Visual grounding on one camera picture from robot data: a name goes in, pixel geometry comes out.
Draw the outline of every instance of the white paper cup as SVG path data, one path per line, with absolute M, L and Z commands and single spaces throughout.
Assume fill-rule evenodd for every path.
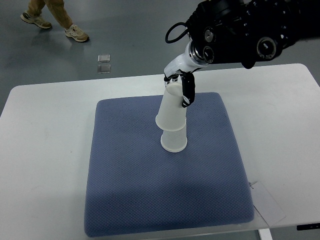
M 187 125 L 179 131 L 163 131 L 160 142 L 162 147 L 171 153 L 182 151 L 188 143 Z
M 164 91 L 161 105 L 155 122 L 157 126 L 168 132 L 181 130 L 186 125 L 187 108 L 182 107 L 182 84 L 170 83 Z

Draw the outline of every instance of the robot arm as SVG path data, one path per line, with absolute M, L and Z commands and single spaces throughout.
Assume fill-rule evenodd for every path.
M 250 69 L 256 62 L 273 60 L 299 40 L 320 37 L 319 9 L 319 0 L 203 1 L 185 23 L 175 24 L 165 36 L 167 43 L 186 34 L 190 37 L 185 52 L 164 69 L 165 84 L 181 76 L 182 106 L 187 107 L 194 100 L 194 82 L 190 83 L 194 71 L 223 63 L 242 63 Z M 179 25 L 186 30 L 169 40 Z

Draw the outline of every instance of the gray floor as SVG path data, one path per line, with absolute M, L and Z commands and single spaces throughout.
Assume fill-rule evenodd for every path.
M 165 34 L 185 22 L 201 0 L 68 0 L 65 8 L 90 41 L 65 37 L 48 9 L 43 16 L 53 28 L 42 30 L 20 19 L 28 0 L 0 1 L 0 114 L 10 90 L 19 85 L 162 74 L 181 54 L 187 37 L 166 44 Z M 272 62 L 256 66 L 302 63 L 320 83 L 320 41 L 298 42 Z M 97 74 L 98 55 L 111 54 L 111 73 Z M 206 70 L 241 68 L 241 64 L 211 65 Z M 320 230 L 295 227 L 271 230 L 274 240 L 318 240 Z M 194 240 L 257 240 L 257 231 L 198 236 Z

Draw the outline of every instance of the white table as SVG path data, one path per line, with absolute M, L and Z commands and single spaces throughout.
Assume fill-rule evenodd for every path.
M 272 227 L 320 222 L 320 88 L 301 64 L 199 71 L 217 92 L 250 182 L 285 212 Z M 0 117 L 0 239 L 84 240 L 87 174 L 99 100 L 162 95 L 163 75 L 15 87 Z M 252 222 L 110 236 L 146 239 L 265 229 Z

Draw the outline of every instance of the black cable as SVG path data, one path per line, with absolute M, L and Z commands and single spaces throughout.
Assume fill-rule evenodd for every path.
M 177 38 L 175 39 L 172 39 L 172 40 L 169 40 L 168 37 L 169 37 L 169 34 L 171 33 L 171 31 L 173 29 L 175 29 L 176 27 L 178 26 L 184 26 L 184 27 L 187 27 L 187 25 L 184 23 L 184 22 L 178 22 L 176 23 L 175 25 L 173 25 L 172 27 L 169 28 L 169 30 L 166 32 L 166 35 L 165 35 L 165 42 L 167 44 L 172 44 L 172 43 L 175 43 L 177 41 L 179 41 L 180 39 L 182 39 L 187 33 L 188 33 L 188 29 L 186 29 L 183 33 L 181 33 Z

